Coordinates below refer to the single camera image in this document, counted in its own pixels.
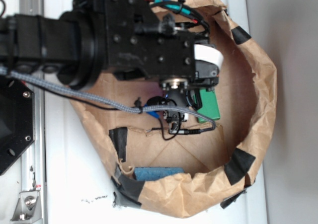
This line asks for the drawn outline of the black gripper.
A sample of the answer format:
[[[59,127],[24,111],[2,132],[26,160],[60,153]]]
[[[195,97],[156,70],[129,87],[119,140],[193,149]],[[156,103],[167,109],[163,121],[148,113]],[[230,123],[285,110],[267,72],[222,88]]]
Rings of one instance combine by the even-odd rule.
[[[169,13],[159,19],[145,0],[73,0],[73,11],[95,16],[103,29],[93,29],[105,43],[99,50],[102,72],[118,80],[195,77],[195,88],[218,85],[223,54],[207,45],[194,45],[193,33],[177,31]]]

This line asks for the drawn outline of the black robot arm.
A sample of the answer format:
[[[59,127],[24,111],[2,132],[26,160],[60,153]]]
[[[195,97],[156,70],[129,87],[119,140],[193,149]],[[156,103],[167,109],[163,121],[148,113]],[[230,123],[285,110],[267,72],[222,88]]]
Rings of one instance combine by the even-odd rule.
[[[0,63],[8,72],[55,74],[73,89],[101,73],[162,89],[208,89],[223,56],[209,25],[185,0],[73,0],[58,19],[16,14],[0,20]]]

